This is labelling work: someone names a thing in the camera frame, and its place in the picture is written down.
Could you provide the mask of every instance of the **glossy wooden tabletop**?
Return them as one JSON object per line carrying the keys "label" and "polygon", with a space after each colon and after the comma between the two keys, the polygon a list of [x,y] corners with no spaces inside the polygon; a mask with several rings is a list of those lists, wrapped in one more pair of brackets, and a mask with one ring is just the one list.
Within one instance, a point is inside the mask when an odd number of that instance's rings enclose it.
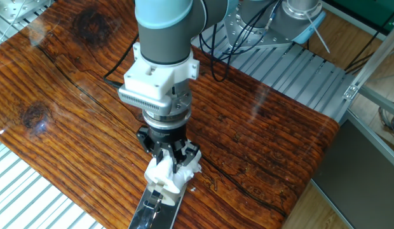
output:
{"label": "glossy wooden tabletop", "polygon": [[[136,35],[133,12],[132,1],[59,0],[0,46],[0,141],[107,228],[129,225],[151,159],[135,137],[140,110],[102,81]],[[236,69],[216,83],[194,55],[187,135],[203,172],[174,227],[280,228],[338,124]]]}

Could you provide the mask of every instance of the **light blue joint cap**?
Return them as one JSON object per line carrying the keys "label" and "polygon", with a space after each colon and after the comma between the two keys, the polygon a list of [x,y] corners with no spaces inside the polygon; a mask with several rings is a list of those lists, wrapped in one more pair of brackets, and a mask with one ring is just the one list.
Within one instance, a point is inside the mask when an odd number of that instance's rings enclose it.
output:
{"label": "light blue joint cap", "polygon": [[[316,28],[320,26],[320,24],[323,22],[325,18],[325,12],[322,11],[321,14],[317,16],[316,19],[313,20],[313,24]],[[302,33],[300,33],[297,37],[295,37],[292,41],[296,42],[297,44],[303,44],[306,42],[311,35],[314,33],[314,27],[312,25],[309,25],[305,30],[303,30]]]}
{"label": "light blue joint cap", "polygon": [[227,12],[225,12],[224,18],[236,10],[238,3],[239,3],[239,0],[228,0]]}
{"label": "light blue joint cap", "polygon": [[143,27],[164,29],[185,18],[192,6],[193,0],[135,0],[135,16]]}

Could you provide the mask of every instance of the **metal mounting plate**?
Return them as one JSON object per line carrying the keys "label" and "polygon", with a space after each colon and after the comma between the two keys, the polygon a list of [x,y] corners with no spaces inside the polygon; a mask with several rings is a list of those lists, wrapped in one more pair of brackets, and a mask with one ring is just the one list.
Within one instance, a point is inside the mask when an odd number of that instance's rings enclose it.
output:
{"label": "metal mounting plate", "polygon": [[171,229],[173,227],[174,221],[177,216],[177,212],[179,211],[180,203],[183,200],[184,192],[186,191],[187,184],[184,185],[182,191],[179,194],[179,197],[174,206],[169,205],[160,205],[160,211],[154,216],[153,222],[150,227],[142,227],[142,222],[140,221],[143,213],[145,212],[146,205],[145,201],[152,195],[150,190],[153,190],[156,184],[148,183],[145,189],[145,192],[140,199],[139,205],[136,208],[135,214],[131,220],[131,223],[128,229],[138,229],[138,228],[167,228]]}
{"label": "metal mounting plate", "polygon": [[18,18],[15,20],[15,23],[17,23],[23,20],[26,14],[38,10],[45,4],[50,5],[49,0],[26,0],[24,5],[22,3],[24,3],[24,0],[0,0],[0,16],[11,23],[22,7]]}
{"label": "metal mounting plate", "polygon": [[[230,13],[225,19],[224,24],[227,31],[227,37],[229,41],[229,45],[232,47],[235,44],[235,41],[243,31],[245,23],[241,19],[240,15],[238,14],[239,9]],[[241,45],[240,49],[250,48],[252,45],[256,44],[259,39],[261,39],[263,32],[265,31],[264,28],[254,28],[250,33],[248,39]],[[245,33],[243,32],[237,42],[237,45],[242,40],[242,37]],[[256,45],[256,48],[278,48],[278,47],[288,47],[291,45],[292,42],[289,41],[287,38],[283,37],[279,33],[269,29],[266,32],[266,35],[261,39],[261,41]]]}

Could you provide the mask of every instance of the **metal bracket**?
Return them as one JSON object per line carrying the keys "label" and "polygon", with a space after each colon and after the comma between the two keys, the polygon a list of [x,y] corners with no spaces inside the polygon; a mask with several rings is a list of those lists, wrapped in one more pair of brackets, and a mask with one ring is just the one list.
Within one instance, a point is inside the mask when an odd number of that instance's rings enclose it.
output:
{"label": "metal bracket", "polygon": [[355,85],[350,85],[348,89],[345,91],[343,99],[353,100],[356,94],[358,93],[359,88]]}
{"label": "metal bracket", "polygon": [[[236,9],[236,11],[230,13],[224,19],[224,25],[226,28],[227,38],[230,47],[235,44],[238,35],[241,31],[243,31],[243,28],[246,25],[241,19],[240,14],[238,13],[239,7]],[[244,50],[246,48],[250,48],[252,45],[256,44],[259,39],[261,39],[261,41],[256,45],[256,48],[278,48],[289,46],[292,44],[291,41],[289,41],[287,38],[283,37],[279,33],[273,31],[272,29],[269,29],[266,32],[266,35],[262,38],[262,34],[264,32],[265,28],[253,28],[252,32],[249,34],[248,39],[244,43],[242,43],[240,49]],[[239,41],[236,42],[236,45],[239,45],[242,38],[243,36],[240,36]]]}
{"label": "metal bracket", "polygon": [[345,91],[343,99],[351,100],[354,98],[362,85],[370,78],[372,73],[374,73],[382,61],[389,55],[392,49],[394,49],[394,28],[352,81],[351,85]]}
{"label": "metal bracket", "polygon": [[24,0],[0,0],[0,16],[9,23],[12,23],[13,20],[17,23],[25,18],[26,14],[38,10],[49,2],[49,0],[26,0],[22,5]]}
{"label": "metal bracket", "polygon": [[156,187],[154,183],[147,184],[128,229],[171,229],[173,227],[187,184],[178,194],[174,206],[161,203],[160,194],[164,190],[160,188],[161,192],[159,192]]}

